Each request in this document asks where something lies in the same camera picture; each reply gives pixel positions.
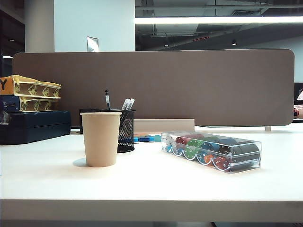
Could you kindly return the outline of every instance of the white pen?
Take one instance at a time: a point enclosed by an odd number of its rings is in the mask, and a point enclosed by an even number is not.
[[[125,101],[124,101],[124,104],[123,104],[123,106],[122,106],[122,110],[126,110],[127,109],[127,107],[128,107],[128,104],[129,104],[129,102],[130,102],[130,99],[129,98],[127,98]]]
[[[123,105],[121,107],[121,110],[124,110],[124,108],[126,107],[126,104],[127,104],[127,99],[125,99],[125,101],[124,101],[124,103],[123,103]]]
[[[134,98],[132,98],[132,99],[130,100],[129,105],[128,105],[128,107],[127,107],[127,110],[130,110],[130,109],[132,108],[133,104],[134,104]]]

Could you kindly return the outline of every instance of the poker chip case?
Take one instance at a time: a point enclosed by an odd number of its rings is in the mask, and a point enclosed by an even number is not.
[[[195,131],[164,132],[162,150],[217,170],[236,173],[260,168],[261,142]]]

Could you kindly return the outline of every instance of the pen holder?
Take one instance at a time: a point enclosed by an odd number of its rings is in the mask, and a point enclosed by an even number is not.
[[[135,110],[101,110],[102,112],[121,112],[118,153],[134,150],[134,112]]]

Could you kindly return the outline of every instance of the desk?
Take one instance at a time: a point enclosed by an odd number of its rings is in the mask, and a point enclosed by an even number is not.
[[[261,168],[227,174],[136,144],[114,166],[83,167],[83,135],[1,146],[1,218],[303,222],[303,124],[200,128],[262,141]]]

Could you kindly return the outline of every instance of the pen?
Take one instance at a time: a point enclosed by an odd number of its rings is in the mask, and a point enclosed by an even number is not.
[[[134,104],[134,99],[132,98],[131,101],[129,102],[129,105],[126,108],[126,110],[130,110],[132,108],[133,104]]]
[[[105,99],[106,99],[107,110],[110,110],[110,102],[109,102],[108,90],[105,90]]]
[[[125,100],[125,102],[126,102],[125,105],[122,106],[122,110],[126,110],[126,109],[127,109],[128,105],[129,105],[129,102],[130,102],[130,99],[127,98],[127,99]]]
[[[124,110],[126,107],[127,107],[127,100],[129,100],[128,98],[125,99],[123,105],[122,105],[122,108],[121,110]]]

